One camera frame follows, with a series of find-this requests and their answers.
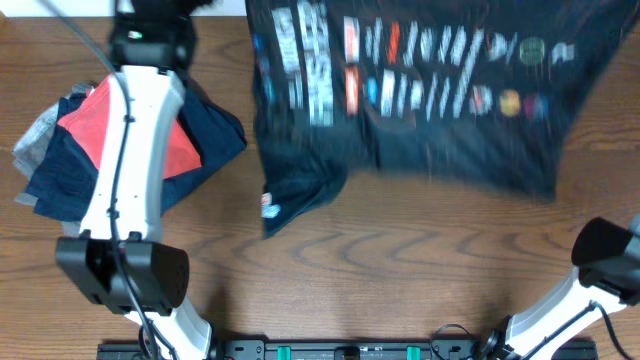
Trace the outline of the black patterned cycling jersey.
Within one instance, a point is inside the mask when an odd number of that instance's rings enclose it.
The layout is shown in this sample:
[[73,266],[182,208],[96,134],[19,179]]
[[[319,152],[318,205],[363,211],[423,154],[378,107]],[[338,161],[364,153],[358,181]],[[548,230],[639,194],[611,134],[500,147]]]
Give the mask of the black patterned cycling jersey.
[[263,234],[360,171],[551,199],[577,114],[633,0],[256,0]]

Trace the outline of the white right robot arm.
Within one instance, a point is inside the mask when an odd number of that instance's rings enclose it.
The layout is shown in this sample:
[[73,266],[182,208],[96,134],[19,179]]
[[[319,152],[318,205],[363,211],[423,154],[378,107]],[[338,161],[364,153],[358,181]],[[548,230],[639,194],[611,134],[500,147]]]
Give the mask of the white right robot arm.
[[639,219],[627,228],[601,217],[580,231],[571,253],[572,268],[529,309],[506,319],[497,332],[494,359],[550,359],[591,324],[604,320],[615,348],[621,349],[610,315],[639,304]]

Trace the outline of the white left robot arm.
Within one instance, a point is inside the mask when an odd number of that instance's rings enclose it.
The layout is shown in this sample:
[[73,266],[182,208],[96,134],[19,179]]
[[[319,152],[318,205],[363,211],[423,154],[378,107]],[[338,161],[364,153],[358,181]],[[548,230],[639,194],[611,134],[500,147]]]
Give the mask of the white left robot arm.
[[95,189],[76,237],[56,262],[93,304],[139,325],[138,346],[117,359],[213,359],[212,326],[187,296],[185,251],[164,244],[161,192],[169,136],[185,101],[201,0],[135,1],[116,10],[102,51],[51,2],[46,7],[107,68],[108,121]]

